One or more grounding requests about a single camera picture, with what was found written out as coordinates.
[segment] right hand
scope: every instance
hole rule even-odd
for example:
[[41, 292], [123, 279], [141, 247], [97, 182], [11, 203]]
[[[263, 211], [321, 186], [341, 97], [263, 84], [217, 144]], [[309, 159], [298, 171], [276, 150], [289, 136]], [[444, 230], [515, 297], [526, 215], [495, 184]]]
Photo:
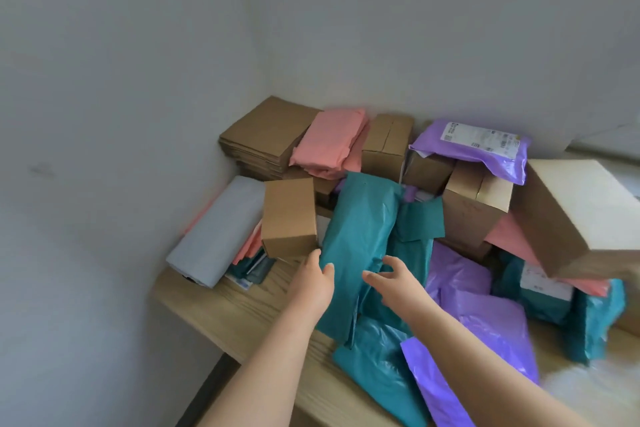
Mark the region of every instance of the right hand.
[[410, 324], [413, 316], [425, 306], [435, 305], [402, 260], [385, 255], [382, 263], [390, 265], [394, 271], [373, 273], [364, 270], [362, 279], [380, 293], [382, 303], [390, 307], [405, 323]]

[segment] white wall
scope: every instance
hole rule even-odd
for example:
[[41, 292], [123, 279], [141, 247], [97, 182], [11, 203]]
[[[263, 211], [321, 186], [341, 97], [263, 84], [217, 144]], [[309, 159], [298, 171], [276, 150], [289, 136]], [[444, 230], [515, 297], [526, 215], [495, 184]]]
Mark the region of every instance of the white wall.
[[638, 0], [249, 1], [283, 98], [524, 132], [538, 155], [637, 113], [617, 87], [640, 75]]
[[243, 4], [0, 0], [3, 425], [172, 426], [217, 360], [147, 293], [269, 93]]

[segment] wooden table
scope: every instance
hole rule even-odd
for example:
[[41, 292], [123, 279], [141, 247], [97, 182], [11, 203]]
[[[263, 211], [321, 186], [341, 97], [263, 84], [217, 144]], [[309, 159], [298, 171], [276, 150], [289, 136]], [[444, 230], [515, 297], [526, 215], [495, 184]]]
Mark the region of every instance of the wooden table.
[[[243, 363], [282, 308], [295, 269], [295, 264], [277, 261], [264, 283], [248, 292], [226, 278], [213, 289], [206, 289], [165, 269], [152, 293]], [[564, 359], [554, 326], [531, 321], [529, 331], [545, 390], [596, 426], [640, 425], [640, 338], [612, 329], [607, 359], [587, 368]], [[331, 427], [400, 425], [333, 364], [334, 349], [331, 339], [318, 331], [313, 333], [296, 406]]]

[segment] teal mailer bag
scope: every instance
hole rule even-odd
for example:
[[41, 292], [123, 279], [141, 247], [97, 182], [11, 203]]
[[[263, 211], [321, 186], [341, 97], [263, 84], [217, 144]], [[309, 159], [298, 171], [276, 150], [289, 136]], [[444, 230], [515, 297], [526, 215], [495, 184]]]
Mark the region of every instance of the teal mailer bag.
[[396, 222], [403, 188], [398, 183], [349, 172], [324, 236], [320, 266], [335, 266], [335, 291], [317, 329], [338, 344], [353, 343], [355, 323], [370, 287], [362, 271], [379, 272]]
[[[396, 226], [389, 237], [387, 255], [402, 260], [424, 287], [429, 274], [433, 239], [439, 237], [444, 237], [441, 197], [424, 203], [402, 203]], [[382, 265], [381, 271], [390, 272], [392, 268]], [[367, 299], [362, 306], [362, 314], [404, 333], [412, 334], [409, 326], [395, 312], [382, 304], [382, 296], [375, 290], [367, 294]]]
[[564, 353], [571, 361], [588, 365], [604, 358], [607, 332], [626, 306], [624, 283], [610, 280], [607, 297], [595, 297], [575, 291], [573, 306], [563, 327]]
[[540, 319], [559, 326], [564, 325], [572, 301], [563, 300], [531, 289], [520, 287], [524, 260], [508, 252], [500, 252], [500, 261], [506, 265], [502, 276], [493, 283], [492, 295], [516, 301], [524, 307], [528, 318]]
[[353, 349], [338, 348], [333, 361], [406, 427], [425, 427], [431, 416], [400, 348], [406, 339], [407, 334], [362, 316]]

